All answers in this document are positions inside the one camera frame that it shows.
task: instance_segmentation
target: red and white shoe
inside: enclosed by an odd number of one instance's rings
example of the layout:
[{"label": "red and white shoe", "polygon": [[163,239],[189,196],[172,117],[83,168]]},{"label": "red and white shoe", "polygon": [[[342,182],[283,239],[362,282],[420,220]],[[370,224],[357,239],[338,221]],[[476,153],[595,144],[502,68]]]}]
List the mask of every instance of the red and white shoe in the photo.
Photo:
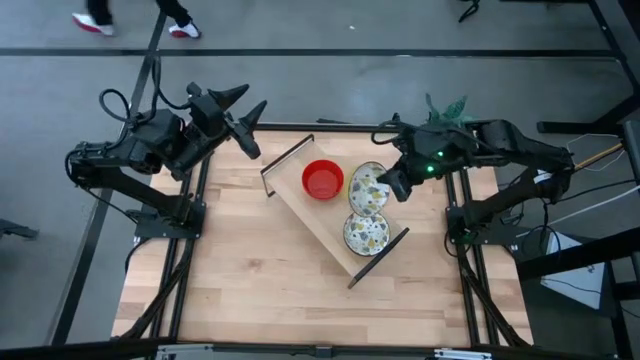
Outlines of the red and white shoe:
[{"label": "red and white shoe", "polygon": [[102,33],[104,36],[113,36],[115,33],[113,31],[113,25],[98,25],[91,15],[73,13],[71,16],[73,16],[73,22],[83,30]]},{"label": "red and white shoe", "polygon": [[169,34],[177,38],[190,37],[192,39],[198,39],[202,35],[200,30],[193,24],[193,21],[185,27],[180,27],[178,24],[173,25],[169,28]]}]

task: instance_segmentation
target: white plate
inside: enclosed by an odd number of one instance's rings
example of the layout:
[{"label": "white plate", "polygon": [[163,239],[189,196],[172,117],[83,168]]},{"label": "white plate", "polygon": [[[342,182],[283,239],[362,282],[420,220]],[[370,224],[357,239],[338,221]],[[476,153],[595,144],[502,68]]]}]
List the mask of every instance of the white plate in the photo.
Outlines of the white plate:
[{"label": "white plate", "polygon": [[389,244],[389,223],[380,214],[351,214],[344,223],[344,241],[356,254],[373,256]]},{"label": "white plate", "polygon": [[360,216],[371,216],[379,213],[389,200],[390,187],[379,183],[376,178],[387,172],[377,162],[366,162],[360,165],[349,182],[349,204]]}]

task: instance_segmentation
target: gray floor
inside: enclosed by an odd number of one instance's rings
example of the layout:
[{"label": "gray floor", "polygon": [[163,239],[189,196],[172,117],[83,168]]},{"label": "gray floor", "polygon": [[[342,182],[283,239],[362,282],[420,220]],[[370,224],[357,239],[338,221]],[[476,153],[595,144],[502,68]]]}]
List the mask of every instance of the gray floor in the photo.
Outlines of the gray floor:
[{"label": "gray floor", "polygon": [[[614,1],[599,1],[618,40],[640,70],[640,46]],[[78,31],[69,13],[80,0],[0,0],[0,47],[146,48],[158,13],[149,0],[113,1],[119,36]],[[204,31],[199,41],[165,34],[160,48],[604,48],[596,22],[582,5],[551,6],[483,0],[463,24],[466,4],[450,0],[184,0]],[[37,24],[16,31],[17,24]],[[69,271],[76,260],[92,198],[75,189],[63,157],[82,140],[115,137],[120,124],[102,113],[97,94],[115,87],[133,90],[139,57],[0,57],[0,217],[39,228],[37,241],[5,237],[0,242],[0,348],[46,343]],[[504,118],[535,139],[565,145],[573,136],[541,135],[535,122],[588,122],[630,94],[615,62],[384,57],[190,57],[163,60],[163,89],[180,102],[185,86],[223,89],[242,83],[250,91],[232,108],[243,115],[269,100],[263,121],[312,122],[319,117],[375,124],[399,112],[418,123],[427,116],[424,93],[436,104],[468,95],[467,113]],[[143,108],[148,105],[148,94]],[[576,161],[615,139],[588,138],[572,144]],[[508,182],[518,168],[496,170]],[[602,172],[583,171],[571,193],[631,178],[626,155]],[[604,200],[629,187],[609,189],[551,209],[551,219]],[[114,202],[135,208],[116,195]],[[637,225],[640,201],[629,196],[555,226],[578,235],[606,236]],[[541,223],[539,202],[525,207],[524,225]],[[107,339],[131,247],[133,226],[110,211],[70,334],[70,341]],[[619,281],[630,280],[625,261]],[[584,307],[523,285],[537,345],[556,350],[614,352],[609,322]],[[640,313],[639,304],[625,304]],[[631,334],[640,321],[628,317]],[[225,355],[229,359],[240,355]]]}]

